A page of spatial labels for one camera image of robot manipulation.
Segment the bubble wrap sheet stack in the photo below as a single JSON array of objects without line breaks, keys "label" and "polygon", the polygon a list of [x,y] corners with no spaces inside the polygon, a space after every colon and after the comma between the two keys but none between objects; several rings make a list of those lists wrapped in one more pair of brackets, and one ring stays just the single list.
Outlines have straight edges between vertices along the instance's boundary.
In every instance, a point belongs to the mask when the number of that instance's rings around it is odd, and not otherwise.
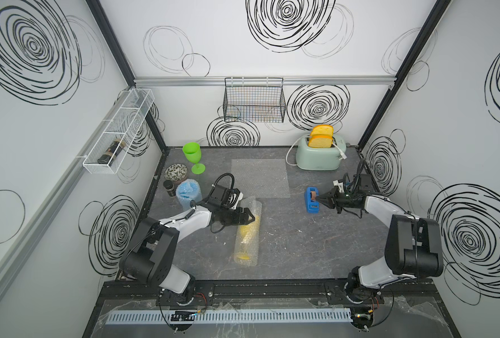
[{"label": "bubble wrap sheet stack", "polygon": [[247,197],[290,197],[286,163],[281,159],[233,159],[231,173],[235,177],[235,187]]}]

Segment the front toast slice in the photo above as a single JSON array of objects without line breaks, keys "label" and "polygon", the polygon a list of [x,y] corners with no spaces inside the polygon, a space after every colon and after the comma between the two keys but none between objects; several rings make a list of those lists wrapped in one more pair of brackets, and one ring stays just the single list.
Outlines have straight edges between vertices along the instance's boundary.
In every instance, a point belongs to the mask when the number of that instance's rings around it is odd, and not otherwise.
[{"label": "front toast slice", "polygon": [[329,135],[311,135],[308,141],[310,148],[328,149],[333,145],[334,138]]}]

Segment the blue tape dispenser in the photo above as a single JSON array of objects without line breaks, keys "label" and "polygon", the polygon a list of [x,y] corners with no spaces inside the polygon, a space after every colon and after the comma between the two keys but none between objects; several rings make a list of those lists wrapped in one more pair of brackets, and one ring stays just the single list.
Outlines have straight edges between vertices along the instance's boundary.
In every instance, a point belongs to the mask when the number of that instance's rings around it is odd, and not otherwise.
[{"label": "blue tape dispenser", "polygon": [[318,214],[320,210],[320,204],[316,200],[319,196],[319,191],[315,187],[307,187],[305,192],[305,205],[306,211],[309,214]]}]

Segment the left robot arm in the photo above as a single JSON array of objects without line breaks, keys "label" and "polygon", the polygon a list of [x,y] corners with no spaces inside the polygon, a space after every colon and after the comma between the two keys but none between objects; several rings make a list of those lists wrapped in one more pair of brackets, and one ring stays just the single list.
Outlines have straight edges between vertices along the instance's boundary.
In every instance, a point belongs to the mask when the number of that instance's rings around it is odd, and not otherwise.
[{"label": "left robot arm", "polygon": [[173,264],[178,243],[215,222],[225,228],[255,221],[248,207],[229,205],[234,191],[217,184],[204,200],[191,201],[188,211],[171,218],[142,220],[120,259],[121,272],[150,287],[186,293],[192,276]]}]

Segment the yellow plastic wine glass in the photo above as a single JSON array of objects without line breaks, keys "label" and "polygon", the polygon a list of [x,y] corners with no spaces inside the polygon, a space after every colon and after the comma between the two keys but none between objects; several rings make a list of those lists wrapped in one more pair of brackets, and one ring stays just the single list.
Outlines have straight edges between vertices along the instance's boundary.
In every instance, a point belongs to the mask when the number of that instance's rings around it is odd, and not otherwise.
[{"label": "yellow plastic wine glass", "polygon": [[234,257],[241,263],[255,266],[258,260],[259,229],[261,218],[255,217],[255,221],[249,225],[242,225],[237,231],[237,239]]}]

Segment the mint green toaster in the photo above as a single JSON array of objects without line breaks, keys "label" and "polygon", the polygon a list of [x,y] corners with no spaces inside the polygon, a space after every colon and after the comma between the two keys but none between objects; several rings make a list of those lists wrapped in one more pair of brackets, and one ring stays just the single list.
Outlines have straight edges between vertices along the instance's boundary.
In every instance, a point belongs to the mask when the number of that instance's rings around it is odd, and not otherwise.
[{"label": "mint green toaster", "polygon": [[333,136],[334,142],[330,148],[309,147],[309,140],[310,135],[305,135],[297,143],[296,166],[302,170],[337,170],[341,162],[347,158],[347,146],[340,136]]}]

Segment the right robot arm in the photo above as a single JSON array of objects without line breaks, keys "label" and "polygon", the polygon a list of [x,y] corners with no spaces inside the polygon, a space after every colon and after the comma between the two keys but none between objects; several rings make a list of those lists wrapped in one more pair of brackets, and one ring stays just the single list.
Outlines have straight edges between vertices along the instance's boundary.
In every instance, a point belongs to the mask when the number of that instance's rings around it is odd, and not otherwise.
[{"label": "right robot arm", "polygon": [[312,199],[339,214],[358,209],[361,217],[366,212],[388,229],[382,258],[349,273],[344,286],[347,294],[376,292],[402,280],[439,277],[444,272],[438,222],[412,214],[385,195],[365,188],[361,176],[351,182],[336,181],[330,191],[314,194]]}]

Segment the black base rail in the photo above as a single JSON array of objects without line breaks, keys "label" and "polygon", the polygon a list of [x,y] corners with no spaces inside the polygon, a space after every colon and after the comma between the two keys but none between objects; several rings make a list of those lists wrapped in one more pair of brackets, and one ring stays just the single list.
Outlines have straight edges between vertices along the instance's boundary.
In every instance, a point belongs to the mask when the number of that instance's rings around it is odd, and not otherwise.
[{"label": "black base rail", "polygon": [[377,291],[361,288],[348,293],[347,279],[314,280],[197,280],[190,290],[179,295],[161,287],[151,287],[133,280],[106,282],[101,288],[97,304],[107,300],[153,300],[163,306],[212,306],[232,299],[324,299],[329,305],[347,305],[362,301],[382,301],[383,297],[400,294],[436,294],[431,280],[413,282],[404,280]]}]

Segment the dark spice bottle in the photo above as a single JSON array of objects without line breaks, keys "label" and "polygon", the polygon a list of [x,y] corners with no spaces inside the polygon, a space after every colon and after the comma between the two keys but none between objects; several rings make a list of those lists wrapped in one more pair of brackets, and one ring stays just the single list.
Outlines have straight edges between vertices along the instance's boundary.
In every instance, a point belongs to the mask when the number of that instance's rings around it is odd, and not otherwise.
[{"label": "dark spice bottle", "polygon": [[176,187],[175,183],[172,180],[165,180],[163,182],[163,187],[165,188],[166,192],[170,197],[176,196]]}]

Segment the patterned small bowl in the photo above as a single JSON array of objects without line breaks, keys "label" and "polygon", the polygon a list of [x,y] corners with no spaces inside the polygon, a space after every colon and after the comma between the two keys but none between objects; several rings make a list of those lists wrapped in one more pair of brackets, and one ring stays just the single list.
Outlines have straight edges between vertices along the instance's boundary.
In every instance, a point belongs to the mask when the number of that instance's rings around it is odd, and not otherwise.
[{"label": "patterned small bowl", "polygon": [[185,164],[175,163],[165,169],[164,178],[171,181],[174,185],[179,185],[188,178],[188,171],[188,167]]}]

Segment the back toast slice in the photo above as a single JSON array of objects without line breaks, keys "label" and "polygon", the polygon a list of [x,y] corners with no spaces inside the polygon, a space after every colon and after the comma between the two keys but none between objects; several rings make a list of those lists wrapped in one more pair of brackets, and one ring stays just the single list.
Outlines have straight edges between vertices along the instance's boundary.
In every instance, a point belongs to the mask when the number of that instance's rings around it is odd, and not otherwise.
[{"label": "back toast slice", "polygon": [[334,128],[331,125],[317,125],[315,126],[311,133],[310,136],[327,136],[331,137],[334,135]]}]

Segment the green plastic wine glass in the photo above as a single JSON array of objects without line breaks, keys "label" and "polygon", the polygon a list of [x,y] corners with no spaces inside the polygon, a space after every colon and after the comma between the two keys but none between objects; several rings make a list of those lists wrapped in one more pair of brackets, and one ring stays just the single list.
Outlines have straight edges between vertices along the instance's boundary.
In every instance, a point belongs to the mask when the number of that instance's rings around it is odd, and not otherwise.
[{"label": "green plastic wine glass", "polygon": [[206,166],[201,162],[201,146],[197,142],[189,142],[182,148],[186,159],[193,164],[192,173],[200,175],[205,172]]}]

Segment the toast slice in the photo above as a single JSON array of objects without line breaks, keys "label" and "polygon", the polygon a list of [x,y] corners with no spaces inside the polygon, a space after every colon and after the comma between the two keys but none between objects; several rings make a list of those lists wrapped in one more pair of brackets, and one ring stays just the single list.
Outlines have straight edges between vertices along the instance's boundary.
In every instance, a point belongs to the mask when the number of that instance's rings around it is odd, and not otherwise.
[{"label": "toast slice", "polygon": [[328,149],[333,145],[334,138],[329,135],[311,135],[308,141],[310,148]]},{"label": "toast slice", "polygon": [[331,125],[317,125],[315,126],[311,133],[310,136],[327,136],[331,137],[334,135],[334,128]]}]

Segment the dark bottle in shelf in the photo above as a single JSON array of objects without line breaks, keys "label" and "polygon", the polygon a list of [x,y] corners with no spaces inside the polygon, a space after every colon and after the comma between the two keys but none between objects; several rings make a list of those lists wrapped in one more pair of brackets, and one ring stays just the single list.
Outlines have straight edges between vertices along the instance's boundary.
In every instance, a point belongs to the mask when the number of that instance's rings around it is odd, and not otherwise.
[{"label": "dark bottle in shelf", "polygon": [[121,139],[114,140],[106,151],[97,159],[97,163],[100,165],[111,166],[116,157],[125,148],[125,143]]}]

